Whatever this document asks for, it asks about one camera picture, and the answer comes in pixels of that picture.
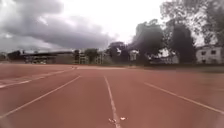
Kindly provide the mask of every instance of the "track surface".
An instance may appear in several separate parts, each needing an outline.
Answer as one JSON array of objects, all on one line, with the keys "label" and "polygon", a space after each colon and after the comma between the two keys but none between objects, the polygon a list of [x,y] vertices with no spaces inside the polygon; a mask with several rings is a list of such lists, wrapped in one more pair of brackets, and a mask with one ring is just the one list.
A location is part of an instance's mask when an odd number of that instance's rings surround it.
[{"label": "track surface", "polygon": [[223,128],[224,75],[0,65],[1,128]]}]

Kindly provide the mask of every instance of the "window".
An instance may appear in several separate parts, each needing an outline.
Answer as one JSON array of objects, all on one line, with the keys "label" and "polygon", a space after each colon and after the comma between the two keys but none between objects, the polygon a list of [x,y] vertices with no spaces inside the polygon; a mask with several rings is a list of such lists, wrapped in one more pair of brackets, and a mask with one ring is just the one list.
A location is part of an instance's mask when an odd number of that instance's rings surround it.
[{"label": "window", "polygon": [[205,51],[202,51],[202,52],[201,52],[201,55],[205,55],[205,54],[206,54],[206,52],[205,52]]},{"label": "window", "polygon": [[211,54],[216,54],[216,51],[215,51],[215,50],[212,50],[212,51],[211,51]]}]

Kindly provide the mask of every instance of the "white building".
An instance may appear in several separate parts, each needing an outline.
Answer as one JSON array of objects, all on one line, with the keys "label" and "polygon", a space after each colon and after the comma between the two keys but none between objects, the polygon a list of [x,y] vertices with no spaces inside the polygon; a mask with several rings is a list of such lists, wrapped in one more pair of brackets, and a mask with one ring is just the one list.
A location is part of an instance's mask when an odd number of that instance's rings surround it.
[{"label": "white building", "polygon": [[161,57],[161,61],[164,64],[178,64],[179,59],[176,55],[169,55],[167,57]]},{"label": "white building", "polygon": [[217,45],[199,47],[196,52],[197,63],[221,64],[224,63],[224,49]]}]

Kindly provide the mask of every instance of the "building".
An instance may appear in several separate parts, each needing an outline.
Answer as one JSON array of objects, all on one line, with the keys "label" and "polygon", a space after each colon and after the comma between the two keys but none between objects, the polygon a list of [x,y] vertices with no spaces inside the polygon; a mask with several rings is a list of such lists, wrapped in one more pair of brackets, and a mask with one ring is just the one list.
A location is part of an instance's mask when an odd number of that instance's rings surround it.
[{"label": "building", "polygon": [[179,63],[179,59],[176,55],[169,55],[166,57],[161,57],[160,59],[162,63],[164,64],[178,64]]},{"label": "building", "polygon": [[224,63],[224,49],[218,45],[198,47],[196,58],[201,64],[221,64]]},{"label": "building", "polygon": [[22,56],[25,58],[26,63],[73,63],[72,51],[24,53]]}]

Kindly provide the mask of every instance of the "gray cloud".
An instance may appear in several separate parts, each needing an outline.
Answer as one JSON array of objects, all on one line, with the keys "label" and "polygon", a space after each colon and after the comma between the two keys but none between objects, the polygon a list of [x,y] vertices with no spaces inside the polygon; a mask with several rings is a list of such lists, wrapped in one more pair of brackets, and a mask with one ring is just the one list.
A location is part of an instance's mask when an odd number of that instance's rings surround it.
[{"label": "gray cloud", "polygon": [[44,42],[67,48],[103,48],[112,40],[101,34],[100,26],[92,24],[92,28],[88,28],[91,22],[84,17],[59,17],[62,6],[57,0],[14,0],[8,6],[11,7],[1,8],[0,27],[20,40],[31,38],[35,44]]}]

